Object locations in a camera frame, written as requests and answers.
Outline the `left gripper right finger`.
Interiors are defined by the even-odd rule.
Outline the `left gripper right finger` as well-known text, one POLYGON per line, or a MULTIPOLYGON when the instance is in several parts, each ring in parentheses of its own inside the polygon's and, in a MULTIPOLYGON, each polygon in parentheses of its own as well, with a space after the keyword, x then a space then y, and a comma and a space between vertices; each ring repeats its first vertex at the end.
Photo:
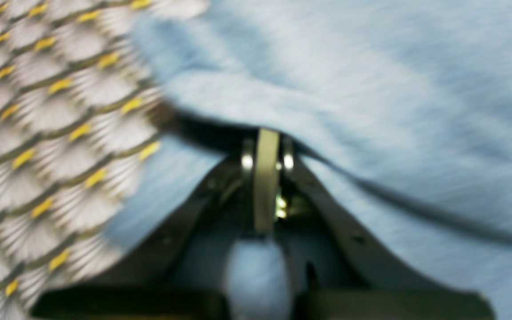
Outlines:
POLYGON ((481 294, 431 280, 388 250, 296 156, 279 147, 278 237, 295 285, 292 320, 494 320, 481 294))

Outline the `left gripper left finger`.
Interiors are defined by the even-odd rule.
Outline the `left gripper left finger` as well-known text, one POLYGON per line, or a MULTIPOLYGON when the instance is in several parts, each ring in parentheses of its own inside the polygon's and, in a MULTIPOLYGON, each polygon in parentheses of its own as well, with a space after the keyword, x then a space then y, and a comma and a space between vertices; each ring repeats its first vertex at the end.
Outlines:
POLYGON ((138 246, 97 276, 49 290, 37 320, 229 320, 226 257, 252 224, 254 138, 204 177, 138 246))

